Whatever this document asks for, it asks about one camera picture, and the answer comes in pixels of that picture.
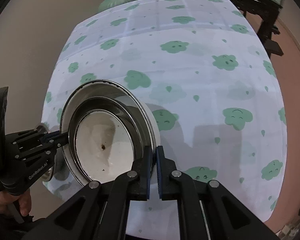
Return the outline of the person's left hand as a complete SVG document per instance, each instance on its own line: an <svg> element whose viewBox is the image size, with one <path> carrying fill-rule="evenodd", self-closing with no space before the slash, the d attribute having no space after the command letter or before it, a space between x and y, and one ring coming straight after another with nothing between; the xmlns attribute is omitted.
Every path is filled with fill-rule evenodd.
<svg viewBox="0 0 300 240"><path fill-rule="evenodd" d="M8 206L14 202L19 203L19 209L22 216L27 216L32 208L31 191L28 189L19 196L13 196L8 192L0 192L0 213L9 214Z"/></svg>

